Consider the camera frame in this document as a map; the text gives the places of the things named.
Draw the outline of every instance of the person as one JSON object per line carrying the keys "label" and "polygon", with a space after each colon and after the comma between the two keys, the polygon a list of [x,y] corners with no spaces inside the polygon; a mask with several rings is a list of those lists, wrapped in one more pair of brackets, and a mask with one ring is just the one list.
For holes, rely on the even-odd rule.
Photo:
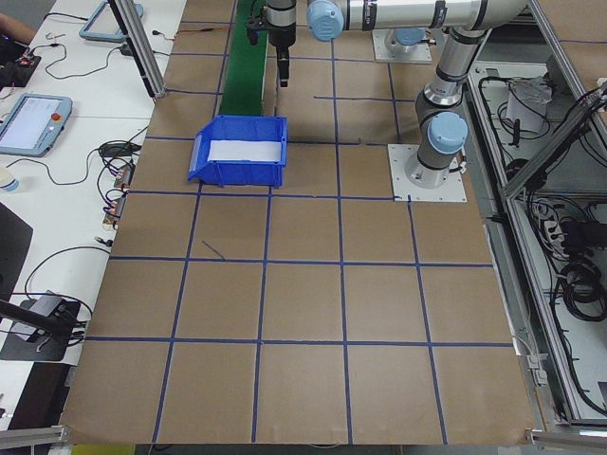
{"label": "person", "polygon": [[35,34],[33,28],[0,12],[0,64],[18,59]]}
{"label": "person", "polygon": [[0,90],[6,86],[24,87],[35,65],[20,60],[36,30],[0,12]]}

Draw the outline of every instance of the green conveyor belt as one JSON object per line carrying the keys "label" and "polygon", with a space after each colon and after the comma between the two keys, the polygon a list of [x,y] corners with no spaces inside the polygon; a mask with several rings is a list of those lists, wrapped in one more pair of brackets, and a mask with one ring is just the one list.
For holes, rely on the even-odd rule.
{"label": "green conveyor belt", "polygon": [[[219,114],[261,116],[266,74],[267,33],[259,34],[258,45],[250,45],[246,23],[255,0],[238,0],[232,31],[230,57]],[[257,1],[255,9],[264,4]]]}

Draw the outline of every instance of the metal bracket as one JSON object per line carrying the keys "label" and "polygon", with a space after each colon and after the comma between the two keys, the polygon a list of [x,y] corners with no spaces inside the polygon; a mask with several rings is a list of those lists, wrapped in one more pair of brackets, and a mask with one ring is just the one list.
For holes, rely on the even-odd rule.
{"label": "metal bracket", "polygon": [[68,434],[69,428],[65,426],[9,429],[0,431],[0,449],[64,443]]}
{"label": "metal bracket", "polygon": [[579,433],[548,433],[532,429],[528,433],[528,438],[534,446],[541,448],[566,448],[603,454],[607,451],[607,437],[601,436],[586,436]]}
{"label": "metal bracket", "polygon": [[432,54],[427,44],[411,45],[407,52],[393,52],[386,47],[386,36],[390,30],[373,31],[373,49],[376,52],[376,61],[394,62],[398,64],[431,64]]}
{"label": "metal bracket", "polygon": [[[450,173],[445,183],[439,188],[427,190],[418,187],[405,174],[405,163],[413,154],[417,153],[419,145],[416,144],[389,144],[390,173],[392,174],[392,188],[396,201],[407,202],[467,202],[466,191],[462,175]],[[451,167],[457,167],[455,158]]]}

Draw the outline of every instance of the cable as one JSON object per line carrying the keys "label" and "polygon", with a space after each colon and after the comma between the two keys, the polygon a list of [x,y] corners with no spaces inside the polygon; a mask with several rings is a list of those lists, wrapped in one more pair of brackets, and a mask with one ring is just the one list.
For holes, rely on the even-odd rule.
{"label": "cable", "polygon": [[485,96],[485,91],[484,91],[485,82],[490,82],[490,81],[498,81],[498,82],[507,83],[509,81],[509,79],[498,78],[495,76],[486,76],[478,82],[478,91],[481,95],[481,101],[483,102],[483,107],[485,107],[485,112],[487,114],[487,120],[489,122],[489,127],[490,127],[491,132],[493,133],[493,136],[497,143],[497,146],[498,146],[498,149],[500,152],[500,159],[502,161],[502,166],[504,168],[506,168],[506,157],[510,161],[514,161],[514,157],[508,152],[508,150],[506,150],[506,147],[504,147],[504,144],[502,143],[502,140],[500,139],[500,135],[497,131],[497,128],[495,127],[495,123],[493,122],[493,117],[491,116],[491,107],[489,106],[489,103],[487,101],[487,97]]}
{"label": "cable", "polygon": [[84,182],[87,178],[88,175],[90,174],[90,170],[91,170],[91,163],[89,162],[89,159],[91,157],[92,154],[94,154],[97,151],[97,149],[91,150],[88,155],[86,156],[86,173],[84,174],[84,177],[81,178],[80,180],[76,180],[73,182],[58,182],[57,180],[55,180],[55,178],[51,175],[50,173],[50,168],[48,167],[48,165],[46,163],[43,163],[42,161],[36,161],[35,159],[30,159],[30,158],[19,158],[14,160],[13,162],[11,162],[10,164],[8,164],[6,167],[9,168],[11,166],[14,166],[17,163],[21,163],[21,162],[30,162],[30,163],[34,163],[34,164],[39,164],[41,166],[44,166],[46,169],[46,175],[48,175],[48,178],[50,179],[50,181],[54,184],[57,185],[58,187],[62,187],[62,186],[69,186],[69,185],[79,185],[82,182]]}
{"label": "cable", "polygon": [[103,253],[110,254],[110,252],[109,252],[107,249],[103,249],[103,248],[101,248],[101,247],[99,247],[99,246],[72,246],[72,247],[69,247],[69,248],[64,248],[64,249],[61,249],[61,250],[59,250],[59,251],[56,251],[56,252],[52,253],[51,255],[47,256],[45,259],[43,259],[43,260],[42,260],[42,261],[41,261],[41,262],[40,262],[38,265],[36,265],[36,266],[33,268],[33,270],[32,270],[32,271],[29,273],[28,277],[26,278],[26,282],[25,282],[25,284],[24,284],[25,295],[26,295],[26,296],[28,296],[28,298],[30,298],[30,299],[31,299],[31,296],[30,296],[30,295],[33,295],[33,294],[30,294],[30,293],[28,292],[28,286],[29,286],[29,284],[30,284],[31,279],[33,278],[33,276],[36,274],[36,272],[37,272],[38,270],[40,270],[40,268],[41,268],[41,267],[42,267],[44,264],[46,264],[46,263],[47,263],[48,261],[50,261],[52,258],[54,258],[54,257],[56,257],[56,256],[59,256],[60,254],[64,254],[64,253],[66,253],[66,252],[68,252],[68,251],[74,251],[74,250],[77,250],[77,249],[96,249],[96,250],[101,251],[101,252],[103,252]]}
{"label": "cable", "polygon": [[65,16],[65,17],[71,17],[73,19],[80,19],[81,21],[88,21],[88,17],[82,17],[82,16],[74,16],[73,14],[65,14],[64,12],[48,12],[47,14],[45,14],[45,17],[43,17],[43,21],[48,17],[48,16]]}
{"label": "cable", "polygon": [[53,79],[56,79],[58,81],[63,81],[65,79],[71,79],[71,78],[83,78],[85,76],[90,76],[91,74],[97,73],[99,71],[103,71],[105,68],[107,68],[110,65],[110,55],[112,55],[112,52],[114,52],[115,50],[120,50],[120,46],[117,47],[113,47],[112,49],[110,49],[110,51],[107,53],[107,55],[105,56],[105,64],[99,68],[95,68],[91,71],[87,71],[86,73],[82,73],[82,74],[68,74],[66,76],[56,76],[53,73],[50,72],[50,67],[57,64],[58,62],[62,62],[63,60],[67,59],[67,47],[65,47],[64,45],[62,45],[61,43],[53,43],[52,45],[37,45],[36,47],[34,47],[30,53],[33,55],[34,51],[36,49],[39,49],[41,47],[60,47],[63,51],[64,51],[64,56],[60,57],[59,59],[55,60],[54,62],[51,62],[50,64],[48,64],[47,66],[45,66],[45,72]]}
{"label": "cable", "polygon": [[10,85],[10,90],[9,90],[9,92],[8,92],[8,93],[7,93],[7,94],[6,94],[4,97],[0,97],[0,100],[5,100],[6,98],[8,98],[8,97],[9,97],[10,95],[12,95],[13,93],[15,93],[15,82],[13,82],[13,83]]}
{"label": "cable", "polygon": [[578,392],[578,395],[580,396],[582,401],[584,403],[586,403],[586,405],[588,405],[591,409],[595,410],[599,414],[607,416],[607,409],[601,408],[594,401],[592,401],[590,399],[590,397],[588,396],[588,394],[586,393],[586,390],[581,386],[581,384],[579,382],[578,372],[576,371],[576,366],[574,364],[573,350],[571,348],[571,344],[569,343],[569,340],[567,339],[567,337],[564,334],[564,330],[562,329],[562,326],[561,326],[561,321],[559,320],[559,315],[557,314],[556,299],[557,299],[557,295],[553,291],[551,294],[551,297],[550,297],[550,310],[552,313],[552,318],[557,326],[559,340],[561,341],[561,345],[564,350],[566,361],[567,361],[567,368],[569,369],[569,373],[571,374],[571,378],[573,380],[576,391]]}

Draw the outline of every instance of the black device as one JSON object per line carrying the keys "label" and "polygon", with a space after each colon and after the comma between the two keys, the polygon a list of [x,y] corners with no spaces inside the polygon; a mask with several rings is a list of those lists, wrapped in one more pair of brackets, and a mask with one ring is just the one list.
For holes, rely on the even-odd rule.
{"label": "black device", "polygon": [[269,43],[276,47],[276,64],[278,66],[278,79],[281,87],[288,86],[289,78],[289,52],[288,49],[295,44],[296,25],[295,19],[288,25],[275,25],[273,21],[284,20],[284,15],[295,14],[295,0],[268,0],[264,8],[261,8],[258,15],[253,14],[251,7],[251,17],[247,21],[248,41],[252,46],[258,43],[258,34],[260,31],[267,31]]}
{"label": "black device", "polygon": [[[34,328],[20,332],[26,333],[27,337],[8,334],[0,351],[0,359],[61,360],[77,322],[76,315],[80,310],[80,304],[58,296],[45,296],[45,299],[56,300],[47,300],[50,309],[41,314],[29,311],[29,308],[36,304],[36,300],[26,300],[20,306],[10,303],[8,300],[12,296],[28,255],[33,229],[6,206],[0,204],[0,230],[0,320],[2,318],[12,320],[12,327],[19,328],[25,324],[27,328]],[[42,348],[41,334],[48,336],[48,342]]]}
{"label": "black device", "polygon": [[25,46],[0,35],[0,88],[25,87],[41,60]]}
{"label": "black device", "polygon": [[26,261],[33,229],[0,204],[0,299],[8,300]]}
{"label": "black device", "polygon": [[139,150],[141,150],[141,146],[138,144],[117,140],[102,144],[99,153],[104,158],[115,158],[117,156],[131,156]]}

